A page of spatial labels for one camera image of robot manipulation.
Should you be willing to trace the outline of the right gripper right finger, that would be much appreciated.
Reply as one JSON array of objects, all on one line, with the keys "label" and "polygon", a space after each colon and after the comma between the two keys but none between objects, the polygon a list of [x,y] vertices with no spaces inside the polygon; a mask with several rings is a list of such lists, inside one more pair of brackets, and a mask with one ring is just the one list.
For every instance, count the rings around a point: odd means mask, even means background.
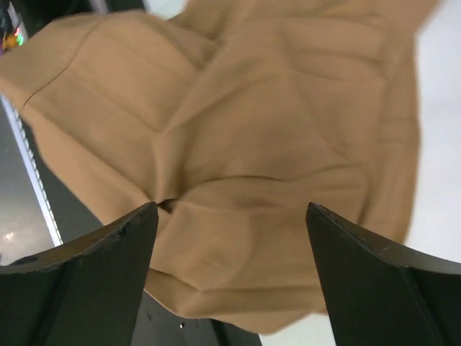
[{"label": "right gripper right finger", "polygon": [[459,345],[460,264],[364,229],[322,205],[306,213],[337,345]]}]

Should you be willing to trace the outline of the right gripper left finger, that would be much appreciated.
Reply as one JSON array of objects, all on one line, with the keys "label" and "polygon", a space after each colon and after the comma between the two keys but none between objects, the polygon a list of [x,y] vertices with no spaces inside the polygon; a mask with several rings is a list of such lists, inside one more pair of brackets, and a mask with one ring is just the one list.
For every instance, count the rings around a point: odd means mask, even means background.
[{"label": "right gripper left finger", "polygon": [[147,203],[1,267],[1,344],[129,345],[157,225]]}]

